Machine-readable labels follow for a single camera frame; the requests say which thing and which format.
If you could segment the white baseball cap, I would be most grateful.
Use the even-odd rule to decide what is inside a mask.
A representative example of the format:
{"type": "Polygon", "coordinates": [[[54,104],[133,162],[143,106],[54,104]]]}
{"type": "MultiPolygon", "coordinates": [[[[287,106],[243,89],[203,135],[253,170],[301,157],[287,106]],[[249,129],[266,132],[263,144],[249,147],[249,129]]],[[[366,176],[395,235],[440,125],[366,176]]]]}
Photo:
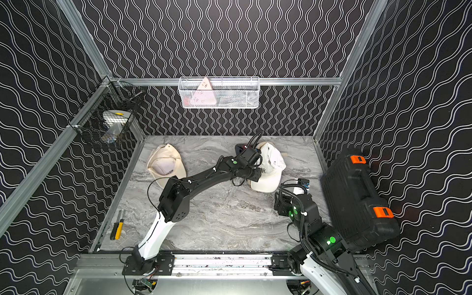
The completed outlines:
{"type": "Polygon", "coordinates": [[[249,181],[249,185],[257,192],[275,192],[280,184],[282,172],[286,168],[282,153],[268,141],[259,143],[256,148],[260,150],[262,155],[262,162],[259,166],[262,173],[257,182],[249,181]]]}

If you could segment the cream baseball cap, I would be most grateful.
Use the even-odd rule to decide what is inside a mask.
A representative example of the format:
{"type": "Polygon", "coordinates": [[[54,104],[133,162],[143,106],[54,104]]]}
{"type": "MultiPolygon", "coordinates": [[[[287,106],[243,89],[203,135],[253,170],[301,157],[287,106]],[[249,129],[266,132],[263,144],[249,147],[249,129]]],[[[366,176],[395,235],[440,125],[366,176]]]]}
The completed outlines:
{"type": "Polygon", "coordinates": [[[187,177],[180,153],[170,144],[160,145],[153,150],[147,162],[147,170],[162,189],[171,177],[187,177]]]}

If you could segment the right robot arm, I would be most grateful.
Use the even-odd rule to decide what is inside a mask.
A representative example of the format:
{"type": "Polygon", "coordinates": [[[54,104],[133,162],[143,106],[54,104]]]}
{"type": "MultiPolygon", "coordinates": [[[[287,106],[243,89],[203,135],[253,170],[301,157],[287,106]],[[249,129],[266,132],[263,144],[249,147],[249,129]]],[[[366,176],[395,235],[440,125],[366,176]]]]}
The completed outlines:
{"type": "Polygon", "coordinates": [[[288,268],[305,276],[324,295],[374,295],[347,243],[322,220],[310,194],[275,193],[274,210],[287,216],[299,234],[299,244],[287,254],[288,268]]]}

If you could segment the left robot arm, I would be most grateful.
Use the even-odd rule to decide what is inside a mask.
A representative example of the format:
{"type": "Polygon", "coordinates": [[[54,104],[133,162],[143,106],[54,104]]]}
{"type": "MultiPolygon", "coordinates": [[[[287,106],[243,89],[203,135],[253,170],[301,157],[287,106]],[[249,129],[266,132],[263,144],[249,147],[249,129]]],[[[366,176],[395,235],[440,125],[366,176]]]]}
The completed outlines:
{"type": "Polygon", "coordinates": [[[258,181],[262,175],[262,161],[262,152],[247,146],[236,156],[221,156],[216,165],[194,176],[169,178],[159,197],[159,204],[155,206],[157,214],[153,224],[127,258],[130,272],[146,274],[151,271],[163,241],[172,227],[187,217],[190,202],[195,196],[236,178],[258,181]]]}

